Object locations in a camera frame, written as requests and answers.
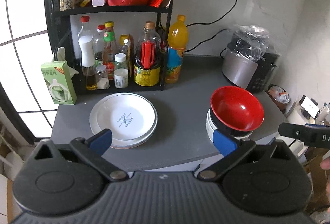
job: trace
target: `clear plastic cover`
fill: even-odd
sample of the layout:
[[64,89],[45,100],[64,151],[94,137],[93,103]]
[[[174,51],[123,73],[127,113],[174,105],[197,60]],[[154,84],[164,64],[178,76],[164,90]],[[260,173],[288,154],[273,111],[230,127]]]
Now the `clear plastic cover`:
[[268,49],[269,32],[259,26],[234,25],[233,37],[227,45],[230,51],[254,62],[258,61]]

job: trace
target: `printed logo on plate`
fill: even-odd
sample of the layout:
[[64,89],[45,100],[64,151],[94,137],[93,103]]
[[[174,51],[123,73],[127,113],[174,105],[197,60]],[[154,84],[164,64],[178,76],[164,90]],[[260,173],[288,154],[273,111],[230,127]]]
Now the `printed logo on plate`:
[[124,113],[118,120],[117,123],[119,123],[119,127],[128,127],[129,124],[132,122],[134,118],[132,117],[132,114],[126,114]]

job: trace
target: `smartphone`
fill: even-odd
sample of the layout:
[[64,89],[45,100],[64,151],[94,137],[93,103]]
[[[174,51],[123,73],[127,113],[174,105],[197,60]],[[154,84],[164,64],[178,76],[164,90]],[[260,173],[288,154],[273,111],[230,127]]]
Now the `smartphone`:
[[314,119],[316,118],[319,108],[305,95],[299,101],[299,105],[303,107]]

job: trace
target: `gray countertop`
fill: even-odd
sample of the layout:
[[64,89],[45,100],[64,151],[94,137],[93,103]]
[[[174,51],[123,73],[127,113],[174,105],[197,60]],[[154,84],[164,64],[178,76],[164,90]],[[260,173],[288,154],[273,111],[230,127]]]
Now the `gray countertop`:
[[[166,85],[164,91],[138,92],[157,110],[158,124],[154,134],[136,148],[110,148],[103,157],[130,172],[217,155],[219,152],[209,140],[205,124],[211,94],[215,89],[230,84],[221,72],[221,64],[220,58],[186,57],[176,84]],[[107,95],[78,96],[76,105],[60,105],[52,131],[54,143],[65,144],[76,137],[91,137],[90,111]],[[263,124],[250,136],[256,141],[275,133],[285,118],[265,92],[255,96],[265,111]]]

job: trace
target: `green box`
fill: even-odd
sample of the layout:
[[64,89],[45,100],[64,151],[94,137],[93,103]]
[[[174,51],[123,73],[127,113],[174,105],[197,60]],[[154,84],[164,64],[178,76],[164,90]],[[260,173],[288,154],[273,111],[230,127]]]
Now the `green box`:
[[47,88],[55,104],[74,105],[77,99],[66,61],[41,65]]

